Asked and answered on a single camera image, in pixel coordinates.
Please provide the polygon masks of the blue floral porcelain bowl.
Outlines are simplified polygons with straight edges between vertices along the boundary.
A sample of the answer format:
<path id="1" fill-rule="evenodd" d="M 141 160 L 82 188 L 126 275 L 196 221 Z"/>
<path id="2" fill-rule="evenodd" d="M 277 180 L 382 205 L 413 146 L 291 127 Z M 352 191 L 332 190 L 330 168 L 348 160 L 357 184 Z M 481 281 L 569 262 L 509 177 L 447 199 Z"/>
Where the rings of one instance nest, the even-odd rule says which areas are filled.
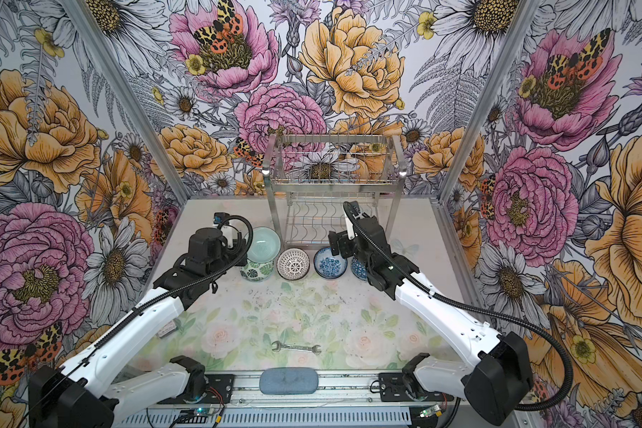
<path id="1" fill-rule="evenodd" d="M 348 267 L 348 261 L 340 255 L 333 255 L 330 247 L 318 250 L 314 255 L 313 264 L 316 273 L 328 280 L 340 278 Z"/>

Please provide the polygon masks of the mint green glazed bowl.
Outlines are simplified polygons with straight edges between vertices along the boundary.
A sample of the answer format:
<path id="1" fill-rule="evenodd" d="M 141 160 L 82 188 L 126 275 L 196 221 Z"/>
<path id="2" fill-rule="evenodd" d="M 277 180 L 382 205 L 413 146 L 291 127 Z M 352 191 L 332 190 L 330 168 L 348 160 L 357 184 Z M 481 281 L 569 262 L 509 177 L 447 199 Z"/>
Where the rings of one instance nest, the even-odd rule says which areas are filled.
<path id="1" fill-rule="evenodd" d="M 253 229 L 253 243 L 247 253 L 249 261 L 268 263 L 274 260 L 281 249 L 281 240 L 275 230 L 260 226 Z"/>

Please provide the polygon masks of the white maroon triangle bowl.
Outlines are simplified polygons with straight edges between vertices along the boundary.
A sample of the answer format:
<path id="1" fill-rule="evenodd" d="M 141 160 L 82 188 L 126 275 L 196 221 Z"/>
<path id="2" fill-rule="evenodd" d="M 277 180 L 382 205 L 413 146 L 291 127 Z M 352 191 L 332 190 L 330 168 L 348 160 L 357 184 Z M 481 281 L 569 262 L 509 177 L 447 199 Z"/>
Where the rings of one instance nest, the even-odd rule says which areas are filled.
<path id="1" fill-rule="evenodd" d="M 287 281 L 298 281 L 310 271 L 310 257 L 299 248 L 283 251 L 276 261 L 276 270 L 281 278 Z"/>

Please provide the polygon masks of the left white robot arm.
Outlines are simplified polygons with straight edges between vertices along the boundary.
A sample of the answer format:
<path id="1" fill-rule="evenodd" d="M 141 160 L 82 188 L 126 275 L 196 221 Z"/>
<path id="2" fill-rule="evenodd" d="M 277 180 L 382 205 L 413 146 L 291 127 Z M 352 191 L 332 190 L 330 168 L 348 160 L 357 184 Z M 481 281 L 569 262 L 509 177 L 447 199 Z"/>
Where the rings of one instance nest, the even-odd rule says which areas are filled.
<path id="1" fill-rule="evenodd" d="M 219 278 L 244 265 L 253 241 L 248 219 L 216 213 L 213 226 L 190 237 L 187 252 L 125 317 L 60 367 L 42 367 L 30 378 L 21 426 L 111 427 L 166 399 L 201 401 L 208 391 L 205 367 L 186 356 L 122 383 L 115 379 L 162 328 L 203 294 L 217 292 Z"/>

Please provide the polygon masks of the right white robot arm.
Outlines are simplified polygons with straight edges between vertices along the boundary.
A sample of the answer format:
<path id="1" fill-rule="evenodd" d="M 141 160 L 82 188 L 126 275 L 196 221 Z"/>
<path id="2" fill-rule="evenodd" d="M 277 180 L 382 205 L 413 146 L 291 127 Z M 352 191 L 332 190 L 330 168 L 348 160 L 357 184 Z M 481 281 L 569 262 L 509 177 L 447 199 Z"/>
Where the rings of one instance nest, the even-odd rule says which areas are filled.
<path id="1" fill-rule="evenodd" d="M 358 260 L 369 285 L 426 321 L 461 359 L 455 364 L 431 355 L 412 358 L 404 369 L 408 388 L 465 399 L 487 423 L 501 426 L 533 385 L 522 339 L 499 333 L 473 317 L 474 308 L 440 294 L 417 265 L 392 252 L 378 219 L 358 203 L 342 208 L 345 230 L 328 235 L 333 254 Z"/>

